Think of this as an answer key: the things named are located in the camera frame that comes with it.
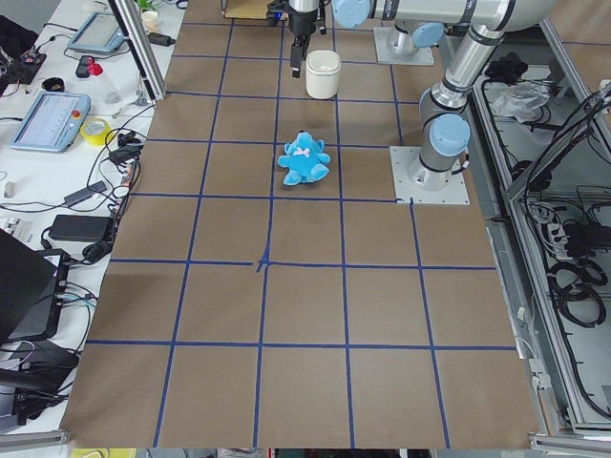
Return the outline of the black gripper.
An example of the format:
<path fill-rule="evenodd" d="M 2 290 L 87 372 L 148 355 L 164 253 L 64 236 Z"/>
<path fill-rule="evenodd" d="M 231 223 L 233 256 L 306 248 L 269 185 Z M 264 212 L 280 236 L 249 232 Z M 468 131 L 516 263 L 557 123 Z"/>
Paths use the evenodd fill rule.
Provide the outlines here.
<path fill-rule="evenodd" d="M 294 78 L 301 77 L 302 64 L 306 55 L 305 36 L 310 36 L 316 32 L 317 20 L 317 10 L 297 11 L 290 9 L 288 11 L 288 26 L 296 36 L 290 48 L 290 67 Z"/>

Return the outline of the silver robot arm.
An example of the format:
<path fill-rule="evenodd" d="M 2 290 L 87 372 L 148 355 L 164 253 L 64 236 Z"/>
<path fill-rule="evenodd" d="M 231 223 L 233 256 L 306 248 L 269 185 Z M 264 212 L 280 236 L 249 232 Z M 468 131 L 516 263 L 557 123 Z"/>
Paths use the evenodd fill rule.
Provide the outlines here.
<path fill-rule="evenodd" d="M 424 145 L 408 165 L 409 179 L 425 191 L 446 187 L 466 150 L 471 129 L 460 113 L 474 81 L 508 31 L 527 29 L 547 16 L 554 1 L 333 1 L 335 21 L 353 29 L 368 19 L 467 24 L 469 29 L 444 77 L 419 103 Z"/>
<path fill-rule="evenodd" d="M 442 23 L 397 20 L 387 40 L 388 49 L 397 55 L 408 55 L 437 45 L 443 32 Z"/>

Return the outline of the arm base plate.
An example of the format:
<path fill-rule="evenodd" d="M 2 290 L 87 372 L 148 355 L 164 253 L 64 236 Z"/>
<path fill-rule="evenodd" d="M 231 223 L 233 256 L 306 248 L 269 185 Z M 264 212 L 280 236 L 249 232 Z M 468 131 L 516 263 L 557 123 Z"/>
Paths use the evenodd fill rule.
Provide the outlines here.
<path fill-rule="evenodd" d="M 462 173 L 454 174 L 461 163 L 457 158 L 446 172 L 433 172 L 420 162 L 421 148 L 391 146 L 395 201 L 415 205 L 469 205 L 470 199 Z"/>
<path fill-rule="evenodd" d="M 438 38 L 435 29 L 421 27 L 412 33 L 396 28 L 373 29 L 377 62 L 387 65 L 432 66 L 432 46 Z"/>

